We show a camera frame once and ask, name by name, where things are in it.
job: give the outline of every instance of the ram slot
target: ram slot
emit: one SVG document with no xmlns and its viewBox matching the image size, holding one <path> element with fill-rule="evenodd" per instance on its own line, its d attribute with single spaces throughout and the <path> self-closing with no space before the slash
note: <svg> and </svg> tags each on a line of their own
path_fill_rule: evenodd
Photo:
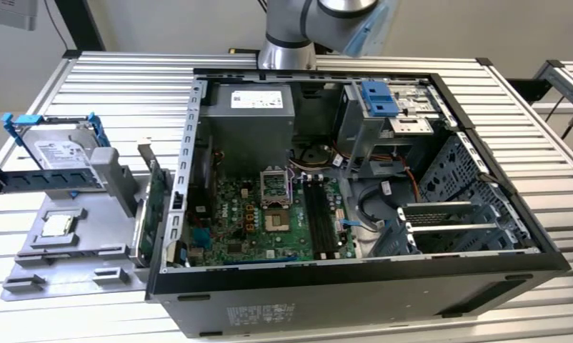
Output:
<svg viewBox="0 0 573 343">
<path fill-rule="evenodd" d="M 333 259 L 337 251 L 336 236 L 323 183 L 319 180 L 304 182 L 303 189 L 313 256 L 316 259 Z"/>
</svg>

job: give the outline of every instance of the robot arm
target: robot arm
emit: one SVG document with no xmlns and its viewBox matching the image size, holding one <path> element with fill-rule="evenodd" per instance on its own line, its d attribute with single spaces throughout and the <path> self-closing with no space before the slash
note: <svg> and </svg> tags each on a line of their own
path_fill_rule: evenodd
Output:
<svg viewBox="0 0 573 343">
<path fill-rule="evenodd" d="M 272 0 L 260 69 L 315 69 L 312 42 L 359 57 L 383 39 L 396 1 Z"/>
</svg>

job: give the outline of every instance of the slatted aluminum table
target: slatted aluminum table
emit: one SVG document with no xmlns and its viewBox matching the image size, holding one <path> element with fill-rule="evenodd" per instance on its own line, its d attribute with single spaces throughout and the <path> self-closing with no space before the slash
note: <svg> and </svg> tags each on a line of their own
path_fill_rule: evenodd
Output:
<svg viewBox="0 0 573 343">
<path fill-rule="evenodd" d="M 45 116 L 101 116 L 120 163 L 146 169 L 136 140 L 150 136 L 163 167 L 175 168 L 196 67 L 255 68 L 253 55 L 185 56 L 85 52 L 64 58 L 28 110 Z M 476 318 L 276 332 L 224 341 L 573 343 L 573 152 L 495 68 L 475 59 L 317 58 L 325 71 L 435 72 L 476 130 L 571 271 Z M 0 153 L 5 170 L 33 168 L 10 140 Z M 42 193 L 0 195 L 0 293 Z M 24 302 L 0 300 L 0 342 L 183 342 L 184 335 L 144 292 Z"/>
</svg>

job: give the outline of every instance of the motherboard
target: motherboard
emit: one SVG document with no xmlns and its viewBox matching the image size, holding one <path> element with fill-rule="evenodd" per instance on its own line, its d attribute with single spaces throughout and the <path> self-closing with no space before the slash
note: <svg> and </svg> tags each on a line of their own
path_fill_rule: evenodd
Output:
<svg viewBox="0 0 573 343">
<path fill-rule="evenodd" d="M 337 182 L 324 179 L 317 184 L 324 198 L 309 207 L 304 187 L 311 185 L 301 179 L 292 177 L 285 184 L 280 184 L 275 177 L 219 179 L 211 224 L 196 220 L 192 229 L 193 247 L 188 250 L 191 265 L 355 258 L 351 228 L 339 222 L 345 215 Z M 288 202 L 268 204 L 267 198 L 279 200 L 284 197 Z M 315 211 L 319 207 L 325 213 L 308 212 L 308 208 Z M 309 222 L 316 220 L 316 216 L 329 217 L 331 226 L 323 228 L 328 237 L 321 237 L 311 229 L 313 224 L 309 225 Z M 319 251 L 321 245 L 317 242 L 321 239 L 333 247 L 331 256 Z"/>
</svg>

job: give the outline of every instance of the blue drive bracket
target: blue drive bracket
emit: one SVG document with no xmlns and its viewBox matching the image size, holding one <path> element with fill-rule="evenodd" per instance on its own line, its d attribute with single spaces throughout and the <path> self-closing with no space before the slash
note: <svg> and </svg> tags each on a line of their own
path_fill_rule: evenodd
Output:
<svg viewBox="0 0 573 343">
<path fill-rule="evenodd" d="M 94 136 L 97 137 L 98 144 L 104 147 L 110 146 L 110 141 L 108 141 L 108 136 L 105 136 L 104 132 L 104 125 L 101 125 L 101 120 L 98 116 L 94 115 L 94 112 L 88 115 L 86 121 L 92 123 Z"/>
<path fill-rule="evenodd" d="M 13 123 L 12 113 L 8 112 L 8 113 L 4 113 L 4 116 L 1 116 L 1 121 L 4 122 L 4 129 L 6 130 L 8 134 L 14 139 L 14 143 L 18 146 L 22 146 L 22 149 L 25 149 L 25 151 L 28 152 L 28 155 L 33 159 L 33 161 L 36 162 L 36 165 L 38 166 L 40 169 L 42 169 L 38 160 L 34 158 L 34 155 L 33 155 L 32 151 L 29 150 L 28 145 L 24 143 L 22 138 L 18 135 L 17 130 L 14 129 L 14 124 L 29 125 L 29 126 L 38 125 L 38 123 L 44 121 L 44 118 L 41 116 L 38 116 L 37 114 L 25 115 L 25 116 L 20 116 Z"/>
<path fill-rule="evenodd" d="M 391 97 L 388 85 L 379 81 L 360 82 L 362 96 L 368 104 L 371 116 L 398 116 L 398 105 Z"/>
</svg>

